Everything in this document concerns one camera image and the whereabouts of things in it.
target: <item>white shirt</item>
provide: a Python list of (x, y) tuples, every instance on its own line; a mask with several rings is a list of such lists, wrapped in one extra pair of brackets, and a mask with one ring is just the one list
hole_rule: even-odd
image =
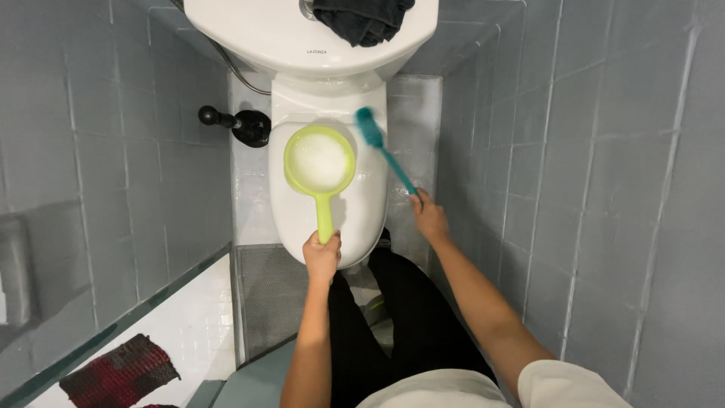
[[(556, 360), (527, 365), (518, 376), (523, 408), (631, 408), (596, 373)], [(357, 408), (510, 408), (485, 375), (434, 370), (383, 388)]]

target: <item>shoe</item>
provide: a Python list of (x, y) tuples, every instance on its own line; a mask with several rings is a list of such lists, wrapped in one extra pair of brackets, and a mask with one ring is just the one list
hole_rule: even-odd
[(375, 245), (375, 248), (385, 248), (387, 250), (392, 250), (390, 245), (390, 231), (388, 231), (387, 228), (383, 228), (383, 233), (380, 234), (380, 239)]

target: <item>hand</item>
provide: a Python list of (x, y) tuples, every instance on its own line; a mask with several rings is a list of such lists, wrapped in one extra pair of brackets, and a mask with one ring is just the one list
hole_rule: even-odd
[(410, 195), (415, 214), (415, 228), (418, 228), (418, 231), (431, 245), (447, 240), (448, 220), (443, 207), (436, 205), (424, 189), (418, 188), (417, 190), (420, 198), (414, 194)]
[(340, 262), (340, 231), (335, 231), (327, 244), (320, 243), (318, 232), (315, 231), (302, 246), (304, 263), (312, 285), (332, 285), (332, 278)]

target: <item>dark cloth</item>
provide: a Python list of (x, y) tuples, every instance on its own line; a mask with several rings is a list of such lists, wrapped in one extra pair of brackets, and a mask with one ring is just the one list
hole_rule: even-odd
[(314, 0), (312, 13), (352, 46), (390, 41), (415, 0)]
[(354, 408), (388, 385), (444, 368), (477, 371), (496, 383), (446, 299), (413, 262), (376, 248), (368, 266), (393, 321), (392, 356), (378, 345), (347, 281), (337, 272), (328, 300), (332, 408)]
[(168, 354), (138, 334), (59, 385), (78, 408), (129, 408), (174, 378), (181, 379)]

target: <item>black pants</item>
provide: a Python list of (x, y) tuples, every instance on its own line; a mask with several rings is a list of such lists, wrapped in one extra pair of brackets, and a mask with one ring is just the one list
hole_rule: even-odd
[(354, 408), (403, 378), (444, 368), (491, 368), (435, 284), (411, 261), (377, 248), (368, 263), (393, 321), (392, 357), (378, 345), (345, 278), (337, 272), (329, 295), (332, 408)]

